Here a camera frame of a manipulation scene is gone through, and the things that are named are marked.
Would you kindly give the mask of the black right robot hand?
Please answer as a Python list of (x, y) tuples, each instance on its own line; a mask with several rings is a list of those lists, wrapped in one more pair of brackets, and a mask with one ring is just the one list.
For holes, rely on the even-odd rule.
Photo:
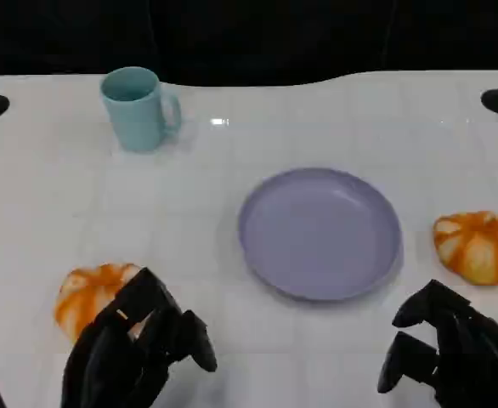
[(377, 391), (402, 377), (424, 383), (442, 407), (498, 407), (498, 322), (437, 280), (411, 295), (393, 318), (399, 328)]

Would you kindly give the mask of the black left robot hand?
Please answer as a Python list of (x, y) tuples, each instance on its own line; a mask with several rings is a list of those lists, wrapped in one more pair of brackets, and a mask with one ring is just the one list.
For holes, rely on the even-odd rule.
[(204, 371), (218, 368), (204, 321), (142, 268), (83, 329), (64, 369), (60, 404), (149, 407), (169, 367), (187, 357)]

